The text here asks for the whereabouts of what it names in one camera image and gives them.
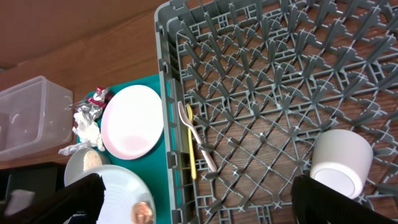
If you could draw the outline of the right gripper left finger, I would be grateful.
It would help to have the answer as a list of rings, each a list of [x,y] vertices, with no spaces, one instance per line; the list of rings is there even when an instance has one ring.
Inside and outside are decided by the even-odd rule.
[[[1,223],[63,223],[78,212],[85,223],[96,223],[104,203],[103,178],[90,174],[55,195],[12,215],[1,215]]]

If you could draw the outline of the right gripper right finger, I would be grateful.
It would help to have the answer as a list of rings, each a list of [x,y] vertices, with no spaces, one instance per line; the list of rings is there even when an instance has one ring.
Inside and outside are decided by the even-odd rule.
[[[290,192],[300,224],[391,224],[393,220],[372,211],[306,175],[297,176]]]

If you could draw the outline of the grey round plate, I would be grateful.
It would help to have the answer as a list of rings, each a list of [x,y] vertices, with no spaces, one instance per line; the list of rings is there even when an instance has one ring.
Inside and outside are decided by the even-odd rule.
[[[68,186],[89,174],[98,174],[103,179],[106,188],[97,223],[134,223],[133,209],[140,204],[145,205],[146,214],[151,214],[148,223],[156,222],[153,196],[138,175],[126,168],[110,164],[87,171],[67,167],[64,184]]]

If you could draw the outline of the white cup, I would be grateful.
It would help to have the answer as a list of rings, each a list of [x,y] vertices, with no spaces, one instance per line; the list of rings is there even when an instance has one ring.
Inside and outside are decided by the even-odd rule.
[[[310,177],[354,199],[363,191],[373,161],[371,145],[344,129],[321,133],[315,141]]]

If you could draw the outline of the brown food scrap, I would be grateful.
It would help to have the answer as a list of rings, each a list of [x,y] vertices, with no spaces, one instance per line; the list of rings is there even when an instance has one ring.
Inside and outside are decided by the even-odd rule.
[[[131,211],[131,220],[134,224],[153,224],[154,213],[147,202],[137,202]]]

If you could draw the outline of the pink round plate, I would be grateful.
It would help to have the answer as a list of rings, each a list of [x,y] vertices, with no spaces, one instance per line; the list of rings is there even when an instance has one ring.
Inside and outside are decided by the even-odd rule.
[[[162,100],[155,90],[144,85],[128,86],[117,92],[101,119],[105,148],[123,160],[147,154],[163,130]]]

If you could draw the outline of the yellow plastic spoon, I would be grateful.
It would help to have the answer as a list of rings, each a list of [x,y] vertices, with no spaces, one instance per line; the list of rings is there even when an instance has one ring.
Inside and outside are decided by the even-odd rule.
[[[193,110],[189,104],[186,104],[186,111],[189,121],[192,123],[193,121]],[[197,170],[195,165],[195,154],[193,150],[193,139],[192,139],[192,131],[188,128],[188,146],[190,153],[190,167],[191,167],[191,177],[193,180],[197,178]]]

